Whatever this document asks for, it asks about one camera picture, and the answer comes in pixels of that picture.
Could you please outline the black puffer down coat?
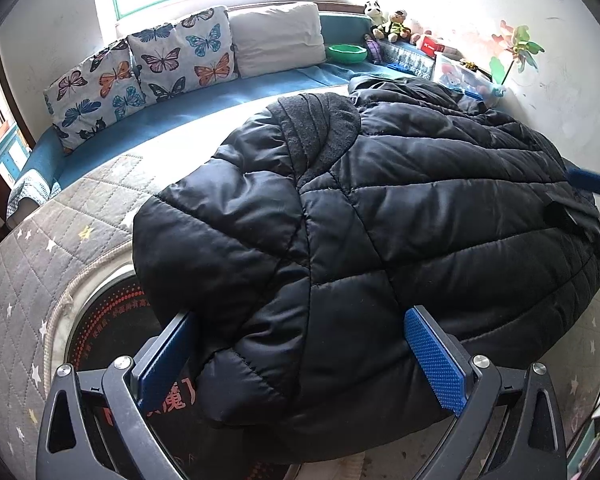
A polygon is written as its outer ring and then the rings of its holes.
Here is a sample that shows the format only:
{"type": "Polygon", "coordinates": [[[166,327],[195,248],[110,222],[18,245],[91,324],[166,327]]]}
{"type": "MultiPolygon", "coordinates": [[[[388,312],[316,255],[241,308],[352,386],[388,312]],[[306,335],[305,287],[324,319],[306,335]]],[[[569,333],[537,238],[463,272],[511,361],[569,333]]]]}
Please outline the black puffer down coat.
{"type": "Polygon", "coordinates": [[[315,462],[445,418],[404,336],[423,306],[470,353],[524,368],[600,289],[588,203],[541,133],[422,79],[283,98],[151,196],[133,261],[158,320],[192,315],[204,418],[261,460],[315,462]]]}

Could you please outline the colourful toy pinwheel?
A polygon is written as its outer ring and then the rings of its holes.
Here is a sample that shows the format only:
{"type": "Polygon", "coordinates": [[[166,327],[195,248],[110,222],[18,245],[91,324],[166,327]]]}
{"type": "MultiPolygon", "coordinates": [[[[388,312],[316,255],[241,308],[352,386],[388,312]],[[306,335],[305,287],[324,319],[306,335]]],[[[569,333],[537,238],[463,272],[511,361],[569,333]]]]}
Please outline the colourful toy pinwheel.
{"type": "Polygon", "coordinates": [[[491,36],[492,56],[490,59],[491,79],[494,84],[505,84],[514,67],[523,73],[527,67],[538,70],[536,57],[545,49],[531,39],[528,25],[509,25],[500,21],[500,31],[491,36]]]}

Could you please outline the grey star quilted mattress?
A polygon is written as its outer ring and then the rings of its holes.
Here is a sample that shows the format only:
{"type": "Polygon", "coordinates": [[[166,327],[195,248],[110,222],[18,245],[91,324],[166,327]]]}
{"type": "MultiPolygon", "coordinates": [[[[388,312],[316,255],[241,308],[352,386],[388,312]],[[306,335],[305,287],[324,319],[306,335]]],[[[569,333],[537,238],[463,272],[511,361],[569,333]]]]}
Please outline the grey star quilted mattress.
{"type": "MultiPolygon", "coordinates": [[[[136,214],[151,196],[208,162],[234,130],[262,110],[236,127],[215,120],[195,122],[181,139],[162,136],[147,148],[106,162],[31,214],[18,232],[1,242],[0,454],[17,478],[30,479],[35,471],[48,393],[44,342],[60,297],[89,264],[129,243],[132,280],[110,288],[91,306],[85,303],[87,290],[76,294],[74,305],[80,312],[59,333],[59,359],[68,348],[93,354],[108,340],[114,324],[129,322],[143,308],[152,309],[133,261],[136,214]]],[[[600,289],[570,330],[534,362],[547,366],[565,433],[573,436],[600,391],[600,289]]],[[[196,422],[203,422],[215,436],[247,446],[240,430],[222,429],[204,418],[191,370],[187,380],[172,385],[149,417],[166,428],[176,444],[189,440],[196,422]]]]}

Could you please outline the clear plastic storage box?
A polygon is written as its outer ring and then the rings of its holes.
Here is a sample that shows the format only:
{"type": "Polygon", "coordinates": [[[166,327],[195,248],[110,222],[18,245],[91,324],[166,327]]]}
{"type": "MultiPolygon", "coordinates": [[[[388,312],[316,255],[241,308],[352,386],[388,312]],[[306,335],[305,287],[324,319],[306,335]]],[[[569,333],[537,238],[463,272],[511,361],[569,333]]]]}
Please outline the clear plastic storage box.
{"type": "Polygon", "coordinates": [[[460,62],[442,53],[436,55],[431,80],[448,89],[462,92],[465,96],[482,101],[486,107],[494,107],[505,96],[506,89],[494,84],[487,76],[476,70],[468,70],[460,62]]]}

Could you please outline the blue bed sheet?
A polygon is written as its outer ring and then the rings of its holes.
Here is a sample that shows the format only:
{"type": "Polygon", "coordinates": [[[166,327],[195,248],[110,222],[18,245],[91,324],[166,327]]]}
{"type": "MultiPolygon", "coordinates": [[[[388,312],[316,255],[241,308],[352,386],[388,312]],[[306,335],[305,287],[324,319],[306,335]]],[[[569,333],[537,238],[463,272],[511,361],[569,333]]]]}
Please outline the blue bed sheet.
{"type": "Polygon", "coordinates": [[[421,50],[404,42],[384,42],[380,48],[388,66],[367,61],[350,65],[325,62],[247,79],[235,78],[192,92],[175,88],[168,90],[157,103],[143,96],[140,99],[145,104],[143,108],[138,108],[137,100],[125,94],[114,100],[113,118],[97,112],[94,124],[79,130],[76,140],[80,143],[72,150],[62,145],[67,135],[55,126],[50,127],[38,140],[9,193],[7,224],[20,223],[59,191],[107,160],[221,110],[291,91],[340,86],[363,74],[431,77],[434,60],[421,50]]]}

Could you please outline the yellow green plush doll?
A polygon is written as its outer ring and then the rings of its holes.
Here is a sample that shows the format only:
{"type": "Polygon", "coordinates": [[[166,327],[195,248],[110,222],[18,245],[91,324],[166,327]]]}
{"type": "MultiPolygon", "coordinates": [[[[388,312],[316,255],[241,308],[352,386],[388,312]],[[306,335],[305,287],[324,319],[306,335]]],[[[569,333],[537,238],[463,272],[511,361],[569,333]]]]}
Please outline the yellow green plush doll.
{"type": "Polygon", "coordinates": [[[402,10],[393,12],[385,23],[373,29],[376,40],[387,40],[390,44],[398,41],[410,42],[412,30],[405,23],[406,13],[402,10]]]}

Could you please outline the blue painted cabinet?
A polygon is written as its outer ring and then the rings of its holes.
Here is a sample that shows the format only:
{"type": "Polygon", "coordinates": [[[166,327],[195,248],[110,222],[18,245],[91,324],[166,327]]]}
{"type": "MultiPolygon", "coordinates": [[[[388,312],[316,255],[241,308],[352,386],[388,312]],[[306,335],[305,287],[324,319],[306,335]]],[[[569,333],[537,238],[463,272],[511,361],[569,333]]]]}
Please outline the blue painted cabinet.
{"type": "Polygon", "coordinates": [[[31,148],[17,125],[10,127],[0,140],[0,175],[13,188],[31,154],[31,148]]]}

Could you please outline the green plastic basin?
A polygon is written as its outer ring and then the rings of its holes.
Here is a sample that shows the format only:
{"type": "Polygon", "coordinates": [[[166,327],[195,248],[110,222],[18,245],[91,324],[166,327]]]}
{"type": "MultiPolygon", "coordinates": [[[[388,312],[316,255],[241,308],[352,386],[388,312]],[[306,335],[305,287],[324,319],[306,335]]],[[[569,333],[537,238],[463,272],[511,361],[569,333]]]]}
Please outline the green plastic basin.
{"type": "Polygon", "coordinates": [[[366,49],[357,44],[331,44],[326,51],[332,62],[344,65],[362,63],[367,58],[366,49]]]}

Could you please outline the panda plush toy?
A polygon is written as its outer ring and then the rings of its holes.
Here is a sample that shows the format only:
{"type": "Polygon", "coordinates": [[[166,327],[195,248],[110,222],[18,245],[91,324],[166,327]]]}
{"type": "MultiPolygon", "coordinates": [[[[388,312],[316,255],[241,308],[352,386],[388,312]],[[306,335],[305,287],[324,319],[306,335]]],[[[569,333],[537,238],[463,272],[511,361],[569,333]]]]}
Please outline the panda plush toy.
{"type": "Polygon", "coordinates": [[[373,27],[379,27],[385,23],[385,14],[382,13],[381,6],[377,0],[366,1],[363,12],[372,21],[373,27]]]}

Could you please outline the left butterfly print pillow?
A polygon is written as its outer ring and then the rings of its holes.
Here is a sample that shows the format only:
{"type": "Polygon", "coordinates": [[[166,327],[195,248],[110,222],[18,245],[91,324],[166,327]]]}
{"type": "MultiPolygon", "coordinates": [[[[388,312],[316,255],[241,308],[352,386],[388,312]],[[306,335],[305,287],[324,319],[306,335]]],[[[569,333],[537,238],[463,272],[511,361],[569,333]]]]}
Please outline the left butterfly print pillow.
{"type": "Polygon", "coordinates": [[[57,78],[44,90],[44,100],[67,154],[146,106],[124,39],[57,78]]]}

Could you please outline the butterfly print pillow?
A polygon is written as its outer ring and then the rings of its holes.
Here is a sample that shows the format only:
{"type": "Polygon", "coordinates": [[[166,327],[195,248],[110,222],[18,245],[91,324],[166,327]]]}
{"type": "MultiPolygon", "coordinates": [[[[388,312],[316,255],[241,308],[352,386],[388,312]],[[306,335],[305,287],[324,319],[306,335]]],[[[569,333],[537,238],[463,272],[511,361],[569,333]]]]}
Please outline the butterfly print pillow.
{"type": "Polygon", "coordinates": [[[124,39],[57,78],[44,90],[44,100],[67,154],[146,106],[124,39]]]}
{"type": "Polygon", "coordinates": [[[149,105],[238,77],[225,6],[133,32],[126,40],[149,105]]]}

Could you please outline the right butterfly print pillow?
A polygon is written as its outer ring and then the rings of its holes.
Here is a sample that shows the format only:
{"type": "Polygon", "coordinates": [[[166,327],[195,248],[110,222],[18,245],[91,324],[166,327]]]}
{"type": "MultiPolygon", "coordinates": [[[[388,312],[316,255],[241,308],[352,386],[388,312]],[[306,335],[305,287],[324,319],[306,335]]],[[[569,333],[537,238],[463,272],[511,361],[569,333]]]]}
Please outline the right butterfly print pillow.
{"type": "Polygon", "coordinates": [[[225,6],[133,32],[126,40],[149,105],[238,77],[225,6]]]}

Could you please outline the plain white pillow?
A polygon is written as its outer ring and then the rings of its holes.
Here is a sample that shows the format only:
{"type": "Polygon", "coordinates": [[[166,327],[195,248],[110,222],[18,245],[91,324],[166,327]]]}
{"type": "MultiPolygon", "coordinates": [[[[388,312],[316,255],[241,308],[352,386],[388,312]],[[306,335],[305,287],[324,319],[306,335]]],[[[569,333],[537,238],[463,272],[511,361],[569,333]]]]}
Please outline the plain white pillow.
{"type": "Polygon", "coordinates": [[[228,19],[242,78],[326,61],[320,14],[314,2],[230,11],[228,19]]]}

